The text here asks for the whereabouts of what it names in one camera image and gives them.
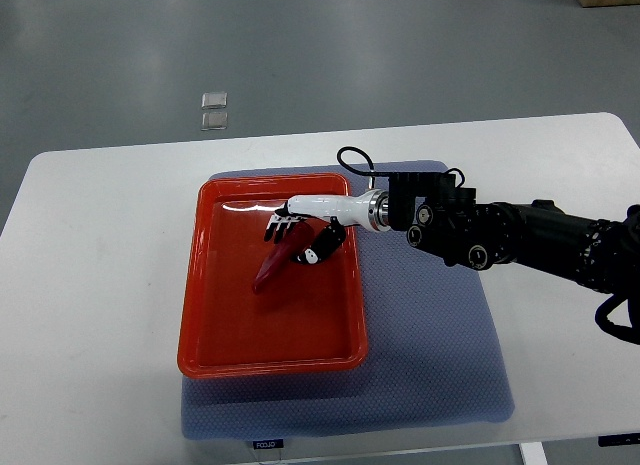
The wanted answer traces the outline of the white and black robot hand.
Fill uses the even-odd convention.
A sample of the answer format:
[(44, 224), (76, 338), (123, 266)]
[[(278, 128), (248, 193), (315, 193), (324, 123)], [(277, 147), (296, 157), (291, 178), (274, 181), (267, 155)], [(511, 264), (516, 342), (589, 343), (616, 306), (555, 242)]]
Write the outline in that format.
[(361, 226), (371, 232), (391, 229), (388, 218), (388, 193), (371, 189), (360, 196), (295, 195), (271, 215), (264, 240), (278, 243), (295, 225), (315, 218), (327, 223), (325, 228), (293, 260), (316, 265), (332, 255), (346, 240), (346, 229)]

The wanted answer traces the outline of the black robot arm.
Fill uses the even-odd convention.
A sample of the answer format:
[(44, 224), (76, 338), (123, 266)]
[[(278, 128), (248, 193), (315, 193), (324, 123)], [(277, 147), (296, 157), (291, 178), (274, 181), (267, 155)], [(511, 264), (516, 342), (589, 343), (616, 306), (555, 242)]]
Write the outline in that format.
[(606, 334), (639, 342), (639, 207), (622, 222), (568, 215), (551, 200), (479, 204), (457, 168), (444, 172), (363, 170), (388, 181), (385, 205), (373, 208), (408, 243), (448, 266), (487, 270), (517, 263), (606, 294), (595, 323)]

